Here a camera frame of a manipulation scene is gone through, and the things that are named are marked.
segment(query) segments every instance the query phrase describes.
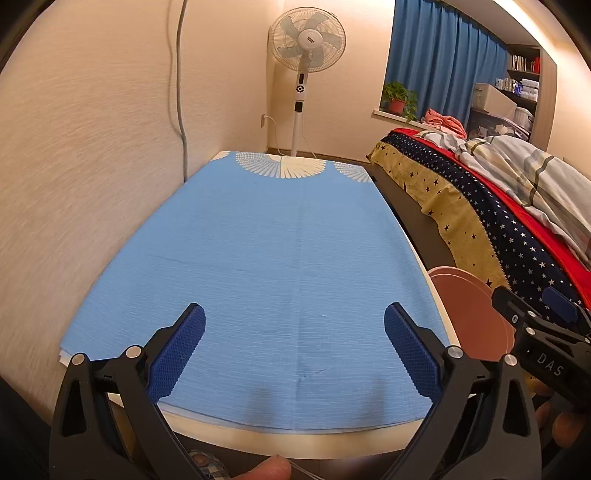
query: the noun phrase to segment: blue gripper pad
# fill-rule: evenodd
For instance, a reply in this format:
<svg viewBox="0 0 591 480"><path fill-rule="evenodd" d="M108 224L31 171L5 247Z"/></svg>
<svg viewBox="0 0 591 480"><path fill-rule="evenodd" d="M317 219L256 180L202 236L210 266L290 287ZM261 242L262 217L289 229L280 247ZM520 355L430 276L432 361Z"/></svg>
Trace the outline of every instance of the blue gripper pad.
<svg viewBox="0 0 591 480"><path fill-rule="evenodd" d="M205 312L196 305L152 362L146 390L153 403L172 393L204 332Z"/></svg>
<svg viewBox="0 0 591 480"><path fill-rule="evenodd" d="M555 288L545 288L542 292L542 301L560 315L560 318L566 323L577 323L579 312L576 305Z"/></svg>
<svg viewBox="0 0 591 480"><path fill-rule="evenodd" d="M419 394L430 398L435 403L441 395L440 368L419 338L417 328L399 303L393 303L386 309L384 313L386 335Z"/></svg>

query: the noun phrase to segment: power cord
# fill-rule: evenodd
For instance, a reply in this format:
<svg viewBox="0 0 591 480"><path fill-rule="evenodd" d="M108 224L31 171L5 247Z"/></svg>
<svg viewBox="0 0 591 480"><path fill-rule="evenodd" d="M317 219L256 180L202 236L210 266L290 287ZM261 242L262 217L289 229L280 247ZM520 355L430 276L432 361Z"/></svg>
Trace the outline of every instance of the power cord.
<svg viewBox="0 0 591 480"><path fill-rule="evenodd" d="M181 139L183 140L183 183L187 181L189 175L189 146L187 145L187 135L184 131L183 114L181 113L181 30L183 29L184 13L187 9L187 1L183 0L181 13L178 17L177 27L177 116L178 128L181 132Z"/></svg>
<svg viewBox="0 0 591 480"><path fill-rule="evenodd" d="M314 155L314 158L316 160L318 160L318 157L316 157L316 154L314 152L312 152L312 149L310 148L310 144L308 143L308 141L306 140L306 136L304 135L304 114L301 114L301 136L304 139L304 142L306 142L306 146L308 147L308 150L310 150L310 153L312 155Z"/></svg>
<svg viewBox="0 0 591 480"><path fill-rule="evenodd" d="M269 120L272 120L272 122L275 124L275 146L277 147L279 155L285 157L281 150L279 150L279 140L277 139L277 122L275 122L275 119L269 115L263 115L263 118L268 118Z"/></svg>
<svg viewBox="0 0 591 480"><path fill-rule="evenodd" d="M306 470L303 467L300 467L297 463L292 462L291 460L288 460L289 463L291 464L291 466L293 468L295 468L296 470L302 472L305 476L309 476L310 478L312 478L313 480L324 480L321 476L315 475L311 472L309 472L308 470Z"/></svg>

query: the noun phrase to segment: yellow blanket with stars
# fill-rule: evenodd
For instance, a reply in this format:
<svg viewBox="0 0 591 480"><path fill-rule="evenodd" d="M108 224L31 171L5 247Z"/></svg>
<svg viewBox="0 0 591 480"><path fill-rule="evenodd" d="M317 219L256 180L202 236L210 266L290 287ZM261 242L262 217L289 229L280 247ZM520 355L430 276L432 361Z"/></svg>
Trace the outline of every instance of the yellow blanket with stars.
<svg viewBox="0 0 591 480"><path fill-rule="evenodd" d="M456 266L490 288L510 288L501 263L474 208L461 192L437 173L379 142L368 155L437 223Z"/></svg>

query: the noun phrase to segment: blue tablecloth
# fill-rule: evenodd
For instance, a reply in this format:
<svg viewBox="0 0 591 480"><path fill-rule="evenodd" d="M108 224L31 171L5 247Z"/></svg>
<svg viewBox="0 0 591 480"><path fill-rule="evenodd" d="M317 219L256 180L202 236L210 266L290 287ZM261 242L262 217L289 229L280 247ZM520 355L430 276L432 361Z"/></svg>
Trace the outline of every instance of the blue tablecloth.
<svg viewBox="0 0 591 480"><path fill-rule="evenodd" d="M195 301L206 331L163 402L256 429L423 418L384 310L399 301L448 340L401 227L362 167L279 160L205 165L111 261L61 347L118 356Z"/></svg>

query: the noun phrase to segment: hand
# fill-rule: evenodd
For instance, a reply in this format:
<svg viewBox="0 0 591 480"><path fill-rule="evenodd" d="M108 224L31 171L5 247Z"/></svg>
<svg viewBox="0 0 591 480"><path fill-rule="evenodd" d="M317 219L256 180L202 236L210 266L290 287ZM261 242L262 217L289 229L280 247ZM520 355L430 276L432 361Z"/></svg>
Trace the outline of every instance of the hand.
<svg viewBox="0 0 591 480"><path fill-rule="evenodd" d="M552 389L540 380L535 380L533 384L534 392L543 397L551 397ZM548 421L550 414L550 402L540 405L540 408L535 411L535 418L538 421L538 427L542 428ZM587 415L572 413L569 411L562 412L558 415L552 424L552 437L561 448L570 447L583 430L587 422Z"/></svg>
<svg viewBox="0 0 591 480"><path fill-rule="evenodd" d="M234 477L234 480L289 480L290 463L279 455L272 456L254 467L250 472Z"/></svg>

